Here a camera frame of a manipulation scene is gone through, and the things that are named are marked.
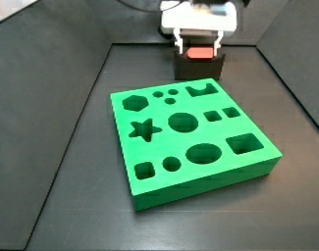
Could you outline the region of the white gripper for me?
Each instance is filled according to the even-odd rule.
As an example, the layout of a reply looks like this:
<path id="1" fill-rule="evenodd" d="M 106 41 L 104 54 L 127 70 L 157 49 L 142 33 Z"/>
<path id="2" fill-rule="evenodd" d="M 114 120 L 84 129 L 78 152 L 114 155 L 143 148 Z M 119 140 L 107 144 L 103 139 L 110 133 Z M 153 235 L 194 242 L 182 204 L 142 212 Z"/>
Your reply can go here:
<path id="1" fill-rule="evenodd" d="M 183 52 L 181 29 L 214 30 L 214 57 L 218 55 L 224 31 L 234 32 L 237 27 L 236 7 L 232 2 L 224 4 L 194 4 L 191 0 L 161 0 L 159 30 L 163 34 L 173 34 L 174 46 L 178 54 Z"/>

